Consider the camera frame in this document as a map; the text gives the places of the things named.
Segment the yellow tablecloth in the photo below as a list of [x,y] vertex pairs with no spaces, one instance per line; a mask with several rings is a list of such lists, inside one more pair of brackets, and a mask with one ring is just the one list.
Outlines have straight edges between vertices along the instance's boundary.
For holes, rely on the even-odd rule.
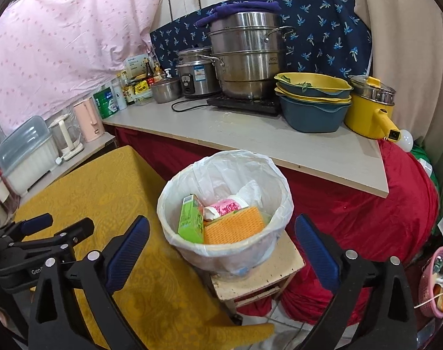
[[[157,199],[165,182],[130,147],[86,164],[50,185],[19,209],[16,220],[50,213],[53,227],[29,239],[49,237],[90,217],[95,232],[75,247],[77,259],[102,250],[123,234],[137,215],[149,219],[150,239],[125,287],[113,297],[129,324],[150,350],[214,349],[262,341],[272,324],[235,326],[205,290],[194,270],[165,240],[157,217]],[[82,291],[82,313],[95,340],[106,347]]]

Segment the red tablecloth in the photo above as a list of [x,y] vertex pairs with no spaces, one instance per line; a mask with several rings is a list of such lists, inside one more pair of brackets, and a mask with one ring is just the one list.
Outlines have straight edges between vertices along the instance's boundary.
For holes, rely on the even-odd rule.
[[[122,145],[132,146],[165,180],[217,150],[134,130],[116,128]],[[306,261],[282,295],[286,313],[314,324],[332,294],[323,289],[294,236],[294,220],[300,213],[331,234],[344,249],[384,261],[390,256],[409,262],[428,239],[438,214],[438,194],[424,169],[394,143],[379,141],[388,181],[386,199],[331,181],[280,167],[290,184],[294,212],[286,231]],[[349,324],[359,321],[368,293],[361,293]],[[242,307],[240,311],[264,316],[270,299]]]

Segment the small wooden stool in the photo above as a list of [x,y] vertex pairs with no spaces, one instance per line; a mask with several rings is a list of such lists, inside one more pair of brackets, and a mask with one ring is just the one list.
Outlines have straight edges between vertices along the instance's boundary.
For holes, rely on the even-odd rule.
[[236,308],[272,294],[275,294],[274,299],[278,299],[303,267],[304,261],[298,249],[283,231],[270,258],[253,268],[247,277],[227,279],[214,275],[211,279],[218,299],[235,314]]

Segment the yellow handle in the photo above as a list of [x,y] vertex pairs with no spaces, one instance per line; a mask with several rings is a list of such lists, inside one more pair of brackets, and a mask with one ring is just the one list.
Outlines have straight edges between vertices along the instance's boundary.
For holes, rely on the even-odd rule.
[[366,82],[367,82],[367,84],[369,84],[372,87],[376,87],[376,88],[381,87],[380,80],[375,77],[369,76],[368,79],[366,80]]
[[398,142],[400,139],[400,130],[389,118],[387,111],[385,109],[374,110],[374,118],[385,134],[385,138],[391,142]]

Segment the orange sponge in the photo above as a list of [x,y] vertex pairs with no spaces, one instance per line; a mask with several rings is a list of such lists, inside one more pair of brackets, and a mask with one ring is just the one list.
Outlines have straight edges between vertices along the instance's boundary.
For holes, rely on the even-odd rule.
[[257,207],[241,209],[204,227],[204,244],[233,244],[264,228],[265,224]]

